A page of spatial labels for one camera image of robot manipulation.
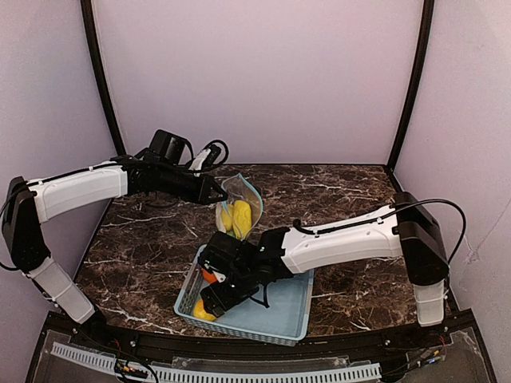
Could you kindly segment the orange toy fruit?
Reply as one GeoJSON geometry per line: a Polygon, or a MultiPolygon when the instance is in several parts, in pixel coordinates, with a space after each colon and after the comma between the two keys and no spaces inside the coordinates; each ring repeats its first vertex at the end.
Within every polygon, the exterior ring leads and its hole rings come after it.
{"type": "Polygon", "coordinates": [[[202,270],[202,276],[208,284],[212,284],[218,281],[216,275],[212,272],[207,271],[206,269],[202,270]]]}

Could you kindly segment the orange yellow toy mango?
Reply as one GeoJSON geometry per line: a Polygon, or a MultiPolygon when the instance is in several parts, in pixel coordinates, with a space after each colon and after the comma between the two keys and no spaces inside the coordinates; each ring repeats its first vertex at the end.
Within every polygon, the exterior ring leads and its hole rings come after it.
{"type": "Polygon", "coordinates": [[[199,299],[196,302],[192,311],[192,316],[206,322],[214,322],[216,320],[216,316],[214,314],[210,314],[206,311],[204,308],[204,301],[202,299],[199,299]]]}

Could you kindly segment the clear zip bag blue zipper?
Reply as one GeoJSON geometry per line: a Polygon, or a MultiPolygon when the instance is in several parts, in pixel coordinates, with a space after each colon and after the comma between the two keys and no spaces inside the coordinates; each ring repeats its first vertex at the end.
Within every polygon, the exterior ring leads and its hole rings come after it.
{"type": "Polygon", "coordinates": [[[245,240],[263,214],[262,197],[241,174],[227,178],[221,187],[228,193],[228,199],[216,205],[216,228],[245,240]]]}

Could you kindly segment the yellow wrinkled toy fruit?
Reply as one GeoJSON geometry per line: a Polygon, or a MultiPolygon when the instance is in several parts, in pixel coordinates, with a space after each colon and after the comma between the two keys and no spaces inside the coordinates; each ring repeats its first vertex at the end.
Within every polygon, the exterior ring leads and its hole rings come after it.
{"type": "Polygon", "coordinates": [[[251,206],[243,200],[237,200],[233,207],[233,231],[236,238],[244,239],[252,229],[251,206]]]}

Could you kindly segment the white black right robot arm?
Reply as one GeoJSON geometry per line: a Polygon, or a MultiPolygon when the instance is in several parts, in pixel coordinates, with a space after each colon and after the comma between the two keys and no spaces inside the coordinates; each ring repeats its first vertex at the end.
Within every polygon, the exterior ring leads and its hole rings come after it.
{"type": "Polygon", "coordinates": [[[428,204],[447,199],[417,200],[409,192],[364,215],[315,227],[295,220],[290,227],[264,231],[258,243],[216,232],[198,263],[216,275],[200,292],[204,310],[217,318],[251,299],[260,288],[309,270],[361,259],[398,258],[406,264],[414,288],[418,324],[436,326],[445,317],[444,299],[450,263],[438,221],[428,204]]]}

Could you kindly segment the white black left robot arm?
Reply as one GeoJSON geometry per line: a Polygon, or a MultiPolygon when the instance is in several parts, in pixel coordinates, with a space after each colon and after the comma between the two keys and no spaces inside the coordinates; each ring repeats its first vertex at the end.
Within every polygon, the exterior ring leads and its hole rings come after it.
{"type": "Polygon", "coordinates": [[[109,201],[151,192],[200,205],[228,197],[204,170],[131,156],[47,179],[16,177],[1,208],[1,235],[10,259],[1,267],[23,274],[77,324],[90,322],[98,309],[73,280],[85,243],[109,201]]]}

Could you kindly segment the light blue perforated plastic basket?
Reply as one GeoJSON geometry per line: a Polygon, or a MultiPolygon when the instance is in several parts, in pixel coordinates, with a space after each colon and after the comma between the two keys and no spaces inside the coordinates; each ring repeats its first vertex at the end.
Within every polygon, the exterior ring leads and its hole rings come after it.
{"type": "Polygon", "coordinates": [[[313,270],[270,284],[268,308],[248,299],[210,322],[193,315],[193,309],[200,300],[200,291],[208,285],[197,261],[198,258],[193,259],[174,304],[176,315],[189,325],[284,346],[294,346],[306,337],[315,278],[313,270]]]}

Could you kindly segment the black table front rail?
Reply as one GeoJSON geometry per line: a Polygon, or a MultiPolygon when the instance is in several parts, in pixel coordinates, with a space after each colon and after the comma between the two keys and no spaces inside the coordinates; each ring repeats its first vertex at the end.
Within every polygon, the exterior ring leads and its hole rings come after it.
{"type": "Polygon", "coordinates": [[[431,331],[414,326],[366,333],[305,338],[294,346],[275,345],[234,338],[197,338],[127,330],[105,326],[90,334],[101,345],[144,359],[166,361],[173,357],[197,357],[228,360],[284,360],[296,357],[400,358],[407,352],[439,345],[431,331]]]}

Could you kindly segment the black frame post left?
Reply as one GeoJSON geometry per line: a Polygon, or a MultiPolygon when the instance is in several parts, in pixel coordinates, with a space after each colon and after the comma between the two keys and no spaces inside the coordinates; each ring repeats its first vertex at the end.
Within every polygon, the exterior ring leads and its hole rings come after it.
{"type": "Polygon", "coordinates": [[[97,91],[100,97],[109,135],[113,142],[116,154],[122,156],[127,152],[124,141],[121,137],[121,130],[117,122],[116,113],[114,111],[113,102],[109,92],[109,86],[106,80],[93,12],[93,2],[91,0],[81,0],[80,6],[85,38],[89,50],[89,58],[93,68],[93,75],[96,81],[97,91]]]}

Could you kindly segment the black frame post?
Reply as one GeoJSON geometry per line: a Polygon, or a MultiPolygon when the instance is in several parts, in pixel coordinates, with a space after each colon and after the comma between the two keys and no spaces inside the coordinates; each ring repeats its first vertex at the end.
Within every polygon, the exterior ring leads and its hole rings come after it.
{"type": "Polygon", "coordinates": [[[430,31],[434,16],[434,0],[424,0],[422,2],[422,15],[418,29],[418,39],[414,53],[414,60],[410,72],[410,80],[406,91],[405,100],[402,106],[401,116],[398,122],[397,131],[390,150],[388,161],[386,162],[386,172],[393,175],[398,164],[406,134],[410,125],[410,120],[414,111],[416,97],[418,95],[419,85],[422,79],[422,72],[426,61],[430,31]]]}
{"type": "Polygon", "coordinates": [[[106,80],[93,12],[93,2],[91,0],[81,0],[80,6],[85,38],[89,50],[89,58],[93,68],[93,75],[96,81],[97,91],[100,97],[109,135],[113,142],[116,154],[122,156],[127,152],[124,141],[121,137],[121,130],[117,122],[116,113],[114,111],[113,102],[109,92],[109,86],[106,80]]]}

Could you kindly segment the black frame post right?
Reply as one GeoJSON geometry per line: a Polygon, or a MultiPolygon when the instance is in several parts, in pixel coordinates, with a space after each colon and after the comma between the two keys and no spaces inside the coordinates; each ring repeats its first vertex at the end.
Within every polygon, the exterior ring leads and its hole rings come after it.
{"type": "Polygon", "coordinates": [[[424,0],[422,2],[422,15],[418,29],[418,39],[414,53],[414,60],[410,72],[410,80],[406,91],[405,100],[402,106],[401,116],[398,122],[397,131],[390,150],[388,161],[386,162],[386,172],[393,175],[398,164],[406,134],[410,125],[410,120],[414,111],[416,97],[418,95],[419,85],[422,79],[422,72],[426,61],[430,31],[434,16],[434,0],[424,0]]]}

